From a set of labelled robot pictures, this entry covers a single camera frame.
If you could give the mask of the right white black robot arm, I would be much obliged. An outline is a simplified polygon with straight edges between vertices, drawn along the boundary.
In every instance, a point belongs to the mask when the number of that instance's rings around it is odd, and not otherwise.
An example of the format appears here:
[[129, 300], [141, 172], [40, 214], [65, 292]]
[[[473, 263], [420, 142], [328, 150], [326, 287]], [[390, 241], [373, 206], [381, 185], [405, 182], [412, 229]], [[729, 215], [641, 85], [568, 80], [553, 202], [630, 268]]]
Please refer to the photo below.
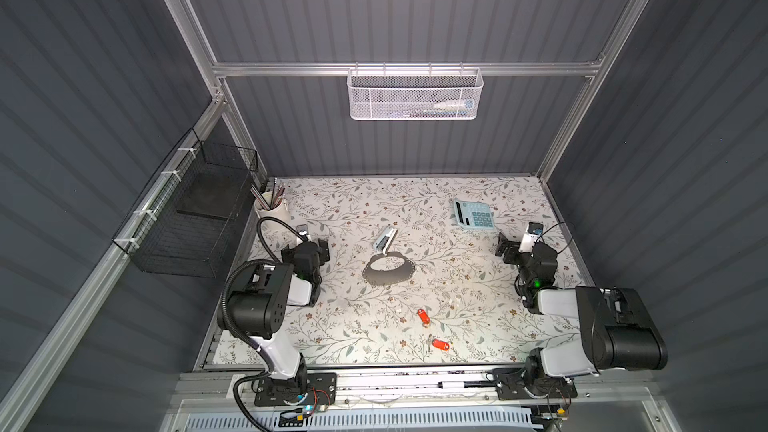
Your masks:
[[575, 396], [572, 380], [603, 370], [661, 370], [667, 346], [639, 293], [631, 288], [554, 285], [559, 252], [530, 232], [519, 242], [499, 234], [494, 255], [517, 268], [514, 289], [530, 313], [576, 319], [577, 337], [532, 349], [514, 385], [495, 372], [498, 393], [522, 389], [532, 398]]

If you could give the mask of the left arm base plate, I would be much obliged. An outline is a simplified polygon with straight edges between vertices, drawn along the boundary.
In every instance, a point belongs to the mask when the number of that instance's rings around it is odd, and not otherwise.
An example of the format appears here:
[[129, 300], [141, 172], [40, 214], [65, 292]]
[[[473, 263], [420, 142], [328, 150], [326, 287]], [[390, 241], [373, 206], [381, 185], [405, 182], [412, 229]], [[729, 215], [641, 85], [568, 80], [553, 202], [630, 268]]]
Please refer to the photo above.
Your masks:
[[256, 407], [333, 405], [338, 375], [335, 373], [299, 374], [293, 379], [266, 378], [255, 385]]

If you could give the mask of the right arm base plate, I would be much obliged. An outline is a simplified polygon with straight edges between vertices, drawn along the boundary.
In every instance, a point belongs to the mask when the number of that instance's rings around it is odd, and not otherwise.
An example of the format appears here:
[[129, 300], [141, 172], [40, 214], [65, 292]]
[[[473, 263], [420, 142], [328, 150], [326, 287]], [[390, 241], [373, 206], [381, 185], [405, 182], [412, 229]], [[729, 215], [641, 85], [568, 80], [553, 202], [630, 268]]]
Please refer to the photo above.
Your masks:
[[565, 399], [578, 396], [575, 385], [565, 378], [549, 377], [539, 369], [525, 367], [496, 368], [489, 381], [495, 386], [500, 400]]

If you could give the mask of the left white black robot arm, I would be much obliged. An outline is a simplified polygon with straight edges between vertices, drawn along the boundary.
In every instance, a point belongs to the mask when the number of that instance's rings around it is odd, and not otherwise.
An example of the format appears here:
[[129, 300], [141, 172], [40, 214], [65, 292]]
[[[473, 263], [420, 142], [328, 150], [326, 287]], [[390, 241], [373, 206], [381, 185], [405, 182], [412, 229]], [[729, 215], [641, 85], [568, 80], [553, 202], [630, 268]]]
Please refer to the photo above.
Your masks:
[[306, 371], [302, 354], [281, 331], [291, 307], [312, 307], [320, 295], [320, 267], [328, 242], [307, 240], [281, 251], [282, 260], [254, 259], [230, 273], [217, 304], [217, 324], [254, 349], [268, 377], [294, 380]]

